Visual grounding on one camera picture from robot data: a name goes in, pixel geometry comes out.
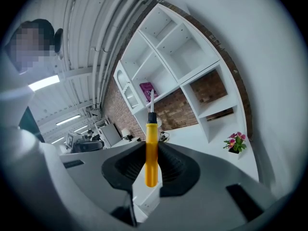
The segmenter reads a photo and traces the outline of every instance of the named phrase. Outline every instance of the flower pot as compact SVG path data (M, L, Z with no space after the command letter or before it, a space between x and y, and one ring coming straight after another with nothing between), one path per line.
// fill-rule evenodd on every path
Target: flower pot
M235 151L233 148L230 148L228 152L229 152L229 157L234 158L234 159L239 159L239 155L240 155L239 151Z

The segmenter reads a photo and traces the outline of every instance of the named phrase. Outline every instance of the purple book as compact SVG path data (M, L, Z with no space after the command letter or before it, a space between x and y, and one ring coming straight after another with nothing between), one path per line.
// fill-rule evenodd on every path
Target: purple book
M140 84L141 90L143 91L146 99L148 100L148 102L151 101L151 91L152 89L154 89L154 87L152 86L152 84L150 82L146 82L146 83L141 83ZM157 98L158 95L154 89L154 98Z

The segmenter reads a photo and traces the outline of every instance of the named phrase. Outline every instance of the ceiling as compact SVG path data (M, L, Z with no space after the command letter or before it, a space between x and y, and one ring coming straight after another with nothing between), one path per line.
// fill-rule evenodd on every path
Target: ceiling
M47 19L53 25L54 31L59 28L64 30L60 54L49 61L36 64L21 75L28 84L53 75L58 75L60 79L59 83L35 91L34 98L28 104L47 143L65 137L68 131L88 125L79 132L86 131L93 127L95 120L100 119L100 112L98 116L90 116L86 108L93 104L91 86L94 47L113 1L29 0L13 22L8 39L22 22L38 18ZM120 2L115 14L124 3L125 0ZM60 126L56 125L76 115L80 117Z

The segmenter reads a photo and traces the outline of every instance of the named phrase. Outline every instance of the white wall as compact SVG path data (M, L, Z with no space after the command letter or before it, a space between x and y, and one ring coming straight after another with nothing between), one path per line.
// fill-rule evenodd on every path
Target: white wall
M290 192L306 163L307 49L278 0L165 0L187 6L235 61L249 95L261 181Z

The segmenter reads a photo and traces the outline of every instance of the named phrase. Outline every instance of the screwdriver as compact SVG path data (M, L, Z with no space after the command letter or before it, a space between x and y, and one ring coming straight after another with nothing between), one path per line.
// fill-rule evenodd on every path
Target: screwdriver
M145 184L154 187L158 182L158 125L154 112L154 89L151 91L151 112L146 124L146 152L145 152Z

